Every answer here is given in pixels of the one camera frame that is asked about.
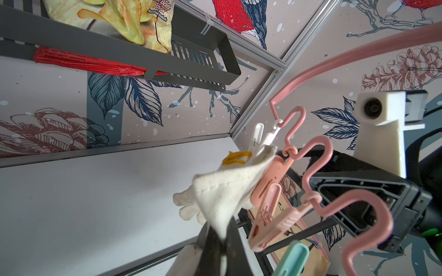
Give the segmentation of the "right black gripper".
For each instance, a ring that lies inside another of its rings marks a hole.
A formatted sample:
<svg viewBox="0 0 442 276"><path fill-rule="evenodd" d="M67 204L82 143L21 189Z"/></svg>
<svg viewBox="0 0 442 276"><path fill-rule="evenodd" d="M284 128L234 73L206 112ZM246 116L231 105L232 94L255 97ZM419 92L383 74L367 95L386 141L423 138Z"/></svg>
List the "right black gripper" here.
<svg viewBox="0 0 442 276"><path fill-rule="evenodd" d="M368 203L370 207L374 209L375 214L375 223L373 226L369 227L364 233L355 236L355 244L357 248L360 250L366 250L371 246L377 247L381 243L385 242L392 234L394 230L394 219L390 212L390 208L387 204L374 192L369 192L368 190L363 189L354 189L345 192L344 194L337 197L337 199L333 200L331 203L325 205L325 200L320 192L314 190L313 188L313 177L316 173L320 172L329 161L326 162L325 165L321 166L319 169L314 169L315 165L318 165L321 161L325 160L325 147L323 145L314 146L312 149L308 151L305 155L309 159L309 163L307 166L307 171L311 173L311 176L307 178L308 184L306 186L303 185L303 181L301 178L300 185L294 184L295 187L302 189L303 191L309 190L313 192L313 195L318 197L318 207L316 207L317 211L320 211L324 216L330 216L340 213L346 207L350 207L352 204L356 202L365 202ZM293 183L284 182L283 179L281 181L281 185L283 187L283 191L288 195L289 200L294 204L299 204L301 202L299 195L293 195L289 191L289 186Z"/></svg>

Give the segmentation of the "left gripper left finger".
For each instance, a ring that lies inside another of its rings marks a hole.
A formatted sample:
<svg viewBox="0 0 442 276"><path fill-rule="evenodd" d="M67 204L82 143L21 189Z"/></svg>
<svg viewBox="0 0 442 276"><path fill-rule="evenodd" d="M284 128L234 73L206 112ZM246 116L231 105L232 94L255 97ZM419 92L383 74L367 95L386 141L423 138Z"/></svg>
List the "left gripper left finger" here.
<svg viewBox="0 0 442 276"><path fill-rule="evenodd" d="M200 258L194 276L224 276L226 260L224 243L217 233L205 223L194 243Z"/></svg>

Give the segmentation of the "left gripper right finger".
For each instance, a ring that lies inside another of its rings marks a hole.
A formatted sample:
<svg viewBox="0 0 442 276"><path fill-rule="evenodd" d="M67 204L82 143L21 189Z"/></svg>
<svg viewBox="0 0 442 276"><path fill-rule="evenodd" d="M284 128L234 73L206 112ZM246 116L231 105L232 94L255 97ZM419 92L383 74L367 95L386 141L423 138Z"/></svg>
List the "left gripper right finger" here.
<svg viewBox="0 0 442 276"><path fill-rule="evenodd" d="M234 217L231 218L227 228L225 245L227 257L226 275L253 276Z"/></svg>

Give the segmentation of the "black clothes rack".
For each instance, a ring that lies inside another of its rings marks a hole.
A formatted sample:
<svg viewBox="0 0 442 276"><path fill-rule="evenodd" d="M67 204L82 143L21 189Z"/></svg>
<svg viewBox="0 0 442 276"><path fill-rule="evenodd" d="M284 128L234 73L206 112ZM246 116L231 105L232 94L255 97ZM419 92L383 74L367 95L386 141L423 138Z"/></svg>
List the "black clothes rack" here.
<svg viewBox="0 0 442 276"><path fill-rule="evenodd" d="M283 177L283 181L287 182L287 183L293 183L293 184L297 184L298 186L300 185L301 182L301 176L296 173L293 169L289 169L289 171L286 173L286 176ZM248 243L247 243L247 238L250 234L250 229L252 226L252 222L251 219L249 218L249 215L247 215L245 213L245 211L241 211L241 215L238 221L238 233L240 235L241 238L241 243L245 249L245 253L246 254L253 254L253 251L250 250L250 248L248 247ZM314 241L315 237L310 237L310 238L305 238L305 241L308 241L311 243L310 249L312 249L313 247L315 247L317 249L317 251L321 254L321 256L323 257L323 259L328 260L328 256L325 253L324 249L322 248L322 246L319 245L318 241ZM149 258L148 261L145 262L141 262L141 261L137 261L137 264L131 264L130 268L125 269L122 272L119 272L117 274L115 274L116 276L134 276L136 274L139 274L145 270L151 269L152 267L159 265L161 263L164 263L170 259L173 259L175 257L178 256L178 254L182 251L182 249L185 246L173 246L171 248L167 248L163 251L161 251L160 253L155 253L153 258ZM264 274L270 273L271 270L273 270L269 259L266 255L260 255L258 254L256 256L256 260L257 262L260 264L261 270L263 270Z"/></svg>

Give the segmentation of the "green-striped leather glove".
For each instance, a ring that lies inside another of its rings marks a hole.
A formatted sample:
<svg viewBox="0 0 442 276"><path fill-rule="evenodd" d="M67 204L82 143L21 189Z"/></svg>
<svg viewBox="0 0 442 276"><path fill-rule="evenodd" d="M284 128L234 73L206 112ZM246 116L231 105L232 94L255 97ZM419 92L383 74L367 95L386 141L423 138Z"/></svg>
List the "green-striped leather glove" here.
<svg viewBox="0 0 442 276"><path fill-rule="evenodd" d="M222 239L230 219L240 209L251 209L250 195L276 155L276 146L263 146L261 152L242 167L194 176L192 190L206 223Z"/></svg>

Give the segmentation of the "pink clip hanger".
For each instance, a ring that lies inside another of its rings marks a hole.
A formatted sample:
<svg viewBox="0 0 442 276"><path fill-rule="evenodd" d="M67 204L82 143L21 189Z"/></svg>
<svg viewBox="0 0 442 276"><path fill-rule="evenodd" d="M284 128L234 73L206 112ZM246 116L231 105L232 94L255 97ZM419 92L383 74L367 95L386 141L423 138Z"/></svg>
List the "pink clip hanger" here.
<svg viewBox="0 0 442 276"><path fill-rule="evenodd" d="M249 234L250 248L263 255L286 248L277 276L298 276L309 250L302 239L341 225L353 235L341 253L345 273L354 276L357 253L377 247L398 253L405 236L424 238L442 254L442 153L424 160L422 140L408 147L404 133L423 129L427 115L424 90L363 93L351 104L359 124L353 156L333 149L318 136L297 149L285 140L252 194L258 207ZM291 165L308 156L298 207L275 215L282 192L279 182Z"/></svg>

